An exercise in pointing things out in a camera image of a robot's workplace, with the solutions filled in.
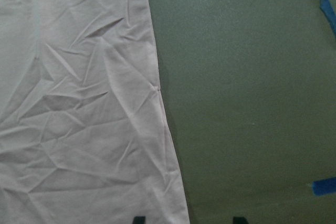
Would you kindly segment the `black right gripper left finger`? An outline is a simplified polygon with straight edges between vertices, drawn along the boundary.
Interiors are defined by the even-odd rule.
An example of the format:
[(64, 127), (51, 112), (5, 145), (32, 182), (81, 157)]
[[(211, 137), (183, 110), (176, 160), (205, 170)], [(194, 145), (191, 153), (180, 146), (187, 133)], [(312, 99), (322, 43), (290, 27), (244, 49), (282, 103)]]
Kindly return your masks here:
[(132, 224), (145, 224), (145, 216), (135, 216)]

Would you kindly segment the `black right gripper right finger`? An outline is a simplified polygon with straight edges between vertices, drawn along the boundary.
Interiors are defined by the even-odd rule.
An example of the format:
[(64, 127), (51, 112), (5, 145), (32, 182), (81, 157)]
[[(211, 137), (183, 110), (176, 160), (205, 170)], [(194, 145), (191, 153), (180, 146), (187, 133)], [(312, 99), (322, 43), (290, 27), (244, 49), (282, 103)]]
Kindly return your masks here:
[(249, 224), (245, 217), (233, 217), (233, 224)]

